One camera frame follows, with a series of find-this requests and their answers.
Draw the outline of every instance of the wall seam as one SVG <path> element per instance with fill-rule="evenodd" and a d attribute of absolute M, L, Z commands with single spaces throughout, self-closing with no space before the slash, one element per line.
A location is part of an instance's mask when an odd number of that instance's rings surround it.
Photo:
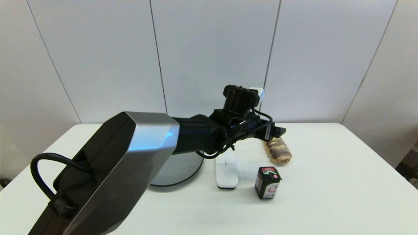
<path fill-rule="evenodd" d="M 158 44 L 157 44 L 157 33 L 155 32 L 155 24 L 154 24 L 154 14 L 153 14 L 153 7 L 150 1 L 150 9 L 151 9 L 151 18 L 153 21 L 153 29 L 154 29 L 154 39 L 155 39 L 155 47 L 157 48 L 157 57 L 158 57 L 158 66 L 160 67 L 160 79 L 161 79 L 161 86 L 163 88 L 163 96 L 164 96 L 164 105 L 166 106 L 166 113 L 168 114 L 167 110 L 167 101 L 166 101 L 166 92 L 164 91 L 164 82 L 163 82 L 163 73 L 161 72 L 161 62 L 160 62 L 160 53 L 158 51 Z"/>
<path fill-rule="evenodd" d="M 353 105 L 354 100 L 356 99 L 356 96 L 357 96 L 357 94 L 359 93 L 359 90 L 360 90 L 360 88 L 362 87 L 364 80 L 366 79 L 367 73 L 369 72 L 369 69 L 370 69 L 370 67 L 371 67 L 371 65 L 372 65 L 372 63 L 373 63 L 373 60 L 375 59 L 375 56 L 376 56 L 376 54 L 377 54 L 377 51 L 379 50 L 380 44 L 382 43 L 383 37 L 384 37 L 384 36 L 385 36 L 385 34 L 386 34 L 386 30 L 387 30 L 387 28 L 388 28 L 388 26 L 389 26 L 390 20 L 392 19 L 393 13 L 395 12 L 395 8 L 396 8 L 396 5 L 397 5 L 397 4 L 398 4 L 398 0 L 396 0 L 395 6 L 393 7 L 393 10 L 392 10 L 392 13 L 391 13 L 391 15 L 390 15 L 390 17 L 389 17 L 389 20 L 387 21 L 387 25 L 386 25 L 386 27 L 385 27 L 385 30 L 383 31 L 382 37 L 380 38 L 379 44 L 377 45 L 377 48 L 376 48 L 375 54 L 373 55 L 372 60 L 370 61 L 369 66 L 367 67 L 367 70 L 366 70 L 366 73 L 364 74 L 363 80 L 362 80 L 362 82 L 360 83 L 359 88 L 357 89 L 356 94 L 354 95 L 353 100 L 351 101 L 350 106 L 348 107 L 347 112 L 345 113 L 344 118 L 343 118 L 343 119 L 342 119 L 342 121 L 341 121 L 341 124 L 344 122 L 345 118 L 347 117 L 347 114 L 348 114 L 348 112 L 350 111 L 350 108 L 351 108 L 351 106 Z"/>
<path fill-rule="evenodd" d="M 49 59 L 50 59 L 50 61 L 51 61 L 51 63 L 52 63 L 52 66 L 54 67 L 54 70 L 55 70 L 55 72 L 56 72 L 56 75 L 58 76 L 58 79 L 59 79 L 59 81 L 61 82 L 61 85 L 62 85 L 62 87 L 63 87 L 63 89 L 64 89 L 64 91 L 65 91 L 65 94 L 67 95 L 68 100 L 70 101 L 71 106 L 73 107 L 74 112 L 76 113 L 76 115 L 77 115 L 77 118 L 78 118 L 79 122 L 81 123 L 80 116 L 78 115 L 77 110 L 76 110 L 76 108 L 74 107 L 74 104 L 73 104 L 73 102 L 71 101 L 71 98 L 70 98 L 70 96 L 68 95 L 67 90 L 65 89 L 64 83 L 62 82 L 61 77 L 59 76 L 59 73 L 58 73 L 58 71 L 57 71 L 57 69 L 56 69 L 56 67 L 55 67 L 55 64 L 54 64 L 54 62 L 52 61 L 51 55 L 49 54 L 48 48 L 46 47 L 45 41 L 43 40 L 43 37 L 42 37 L 41 31 L 39 30 L 38 23 L 36 22 L 35 17 L 33 16 L 33 12 L 32 12 L 31 6 L 29 5 L 28 0 L 26 0 L 26 3 L 28 4 L 29 11 L 31 12 L 31 15 L 32 15 L 33 21 L 35 22 L 36 28 L 38 29 L 39 36 L 41 37 L 41 40 L 42 40 L 43 46 L 45 47 L 45 50 L 46 50 L 46 52 L 47 52 L 47 54 L 48 54 L 48 56 L 49 56 Z"/>

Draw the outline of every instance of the white wall panel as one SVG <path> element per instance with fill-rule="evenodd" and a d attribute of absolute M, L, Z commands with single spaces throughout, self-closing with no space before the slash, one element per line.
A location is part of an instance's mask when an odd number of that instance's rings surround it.
<path fill-rule="evenodd" d="M 343 122 L 393 167 L 418 140 L 418 1 L 399 0 Z"/>
<path fill-rule="evenodd" d="M 83 123 L 166 112 L 148 0 L 29 0 Z"/>
<path fill-rule="evenodd" d="M 340 123 L 395 3 L 282 1 L 263 112 L 276 121 Z"/>
<path fill-rule="evenodd" d="M 169 115 L 209 115 L 226 85 L 264 85 L 278 0 L 151 3 Z"/>
<path fill-rule="evenodd" d="M 2 151 L 4 176 L 17 175 L 78 123 L 27 2 L 0 0 L 0 126 L 20 150 Z"/>

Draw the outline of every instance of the battery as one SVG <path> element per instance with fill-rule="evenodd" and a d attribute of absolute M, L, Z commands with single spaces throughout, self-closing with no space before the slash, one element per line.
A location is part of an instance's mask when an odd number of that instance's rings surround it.
<path fill-rule="evenodd" d="M 273 166 L 260 167 L 258 169 L 255 190 L 260 199 L 274 198 L 282 178 Z"/>

